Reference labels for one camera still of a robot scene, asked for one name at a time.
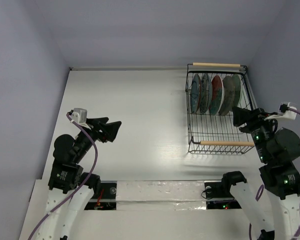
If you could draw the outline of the blue white floral plate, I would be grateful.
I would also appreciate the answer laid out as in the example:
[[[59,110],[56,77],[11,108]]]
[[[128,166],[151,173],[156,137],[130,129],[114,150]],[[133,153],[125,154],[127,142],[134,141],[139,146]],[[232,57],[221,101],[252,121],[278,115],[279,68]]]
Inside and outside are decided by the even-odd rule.
[[[200,112],[206,113],[210,107],[212,101],[212,82],[211,78],[207,73],[204,73],[201,78],[202,83],[202,95],[200,100]]]

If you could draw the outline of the teal blue plate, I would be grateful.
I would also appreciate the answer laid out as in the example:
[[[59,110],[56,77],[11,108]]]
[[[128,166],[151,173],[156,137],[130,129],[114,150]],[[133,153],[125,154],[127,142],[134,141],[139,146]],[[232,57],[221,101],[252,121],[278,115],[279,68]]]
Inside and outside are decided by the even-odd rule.
[[[195,114],[200,108],[201,93],[202,82],[199,74],[196,73],[192,78],[190,89],[190,107],[192,114]]]

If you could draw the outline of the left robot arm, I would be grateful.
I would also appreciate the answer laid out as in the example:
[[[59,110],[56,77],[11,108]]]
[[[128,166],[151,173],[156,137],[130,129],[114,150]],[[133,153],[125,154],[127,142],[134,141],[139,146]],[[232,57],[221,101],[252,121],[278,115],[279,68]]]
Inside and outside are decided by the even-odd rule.
[[[112,143],[122,125],[121,121],[109,122],[108,117],[87,118],[78,111],[70,111],[66,117],[79,133],[76,137],[63,134],[54,141],[45,221],[37,234],[43,240],[69,240],[88,202],[92,198],[100,200],[106,193],[101,177],[93,173],[97,160],[88,172],[80,162],[90,149],[97,158],[96,142]]]

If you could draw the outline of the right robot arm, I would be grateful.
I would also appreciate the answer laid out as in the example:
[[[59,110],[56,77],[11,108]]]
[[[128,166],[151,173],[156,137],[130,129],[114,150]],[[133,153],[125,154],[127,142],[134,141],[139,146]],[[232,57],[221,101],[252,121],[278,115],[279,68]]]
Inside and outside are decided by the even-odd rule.
[[[294,120],[297,109],[282,104],[277,114],[262,108],[240,107],[234,107],[232,112],[234,126],[251,134],[263,163],[259,172],[270,200],[273,221],[267,219],[240,171],[223,175],[221,192],[239,203],[259,240],[300,240],[300,173],[293,164],[300,157],[300,138],[290,129],[278,129],[278,120]]]

